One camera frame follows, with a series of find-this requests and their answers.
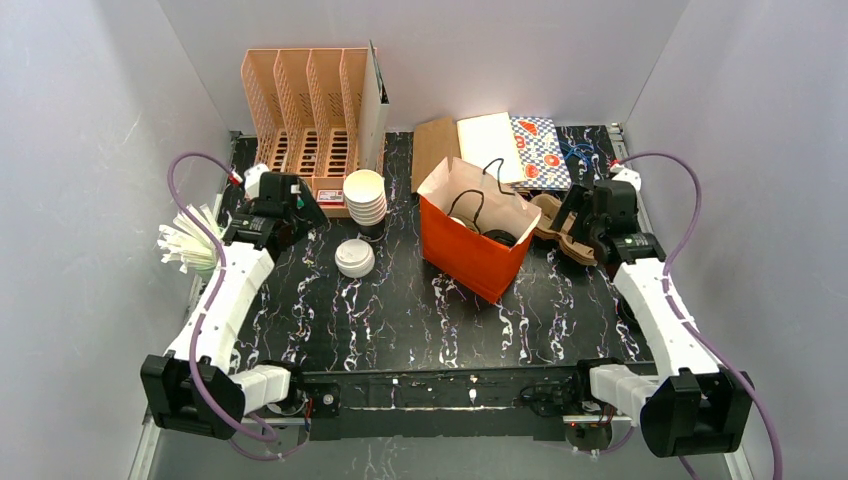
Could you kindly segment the black plastic cup lid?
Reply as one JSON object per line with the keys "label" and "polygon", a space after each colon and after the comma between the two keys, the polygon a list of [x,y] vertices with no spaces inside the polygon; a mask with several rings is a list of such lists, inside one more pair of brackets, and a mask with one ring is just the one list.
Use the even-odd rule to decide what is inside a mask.
{"label": "black plastic cup lid", "polygon": [[507,248],[513,248],[518,243],[516,236],[502,229],[488,230],[483,233],[483,236]]}

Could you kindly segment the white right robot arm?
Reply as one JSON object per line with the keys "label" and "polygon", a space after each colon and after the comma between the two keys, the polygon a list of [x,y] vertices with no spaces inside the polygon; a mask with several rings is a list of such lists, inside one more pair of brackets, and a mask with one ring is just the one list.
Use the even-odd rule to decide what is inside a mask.
{"label": "white right robot arm", "polygon": [[652,352],[656,381],[615,359],[581,360],[568,399],[612,406],[642,431],[657,457],[736,451],[752,406],[745,379],[733,374],[693,333],[656,237],[641,229],[637,189],[602,180],[571,188],[555,218],[575,219],[568,234],[589,246],[630,307]]}

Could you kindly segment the white plastic cup lid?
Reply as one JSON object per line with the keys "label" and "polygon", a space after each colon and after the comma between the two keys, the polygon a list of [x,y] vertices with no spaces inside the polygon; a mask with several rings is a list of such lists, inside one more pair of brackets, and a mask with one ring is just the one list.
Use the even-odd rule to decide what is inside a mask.
{"label": "white plastic cup lid", "polygon": [[471,221],[469,221],[467,219],[460,218],[460,217],[454,217],[454,216],[450,216],[450,219],[452,221],[454,221],[455,223],[463,226],[466,229],[469,229],[473,232],[477,232],[477,227]]}

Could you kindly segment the orange paper bag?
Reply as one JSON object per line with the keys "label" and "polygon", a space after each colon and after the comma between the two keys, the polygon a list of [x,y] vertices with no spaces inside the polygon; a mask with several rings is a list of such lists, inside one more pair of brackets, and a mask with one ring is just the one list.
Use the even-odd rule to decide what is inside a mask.
{"label": "orange paper bag", "polygon": [[[483,169],[445,158],[418,187],[423,258],[491,304],[517,276],[541,210],[500,182],[501,158]],[[471,221],[477,232],[450,216]],[[507,248],[483,236],[502,229],[518,238]]]}

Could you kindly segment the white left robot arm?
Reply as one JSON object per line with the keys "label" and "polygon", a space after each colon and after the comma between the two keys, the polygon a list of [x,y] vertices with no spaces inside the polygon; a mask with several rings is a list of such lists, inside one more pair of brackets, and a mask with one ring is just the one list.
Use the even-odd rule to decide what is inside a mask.
{"label": "white left robot arm", "polygon": [[280,254],[327,218],[302,178],[278,172],[259,175],[222,236],[202,224],[199,210],[183,212],[217,264],[186,326],[165,353],[146,357],[140,378],[158,427],[229,440],[244,416],[295,396],[292,365],[264,361],[232,374],[231,353]]}

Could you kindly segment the brown pulp cup carrier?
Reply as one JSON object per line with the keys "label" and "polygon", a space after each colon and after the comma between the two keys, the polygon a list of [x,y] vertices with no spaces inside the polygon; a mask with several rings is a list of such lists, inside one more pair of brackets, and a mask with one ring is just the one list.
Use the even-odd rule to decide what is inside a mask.
{"label": "brown pulp cup carrier", "polygon": [[561,200],[555,196],[542,193],[534,196],[529,202],[541,210],[541,217],[533,231],[535,237],[542,240],[554,240],[558,244],[560,251],[578,264],[584,266],[594,266],[597,264],[594,258],[594,250],[587,245],[575,241],[569,234],[569,230],[576,219],[574,212],[568,214],[563,226],[559,230],[552,228],[553,221],[559,208],[562,206]]}

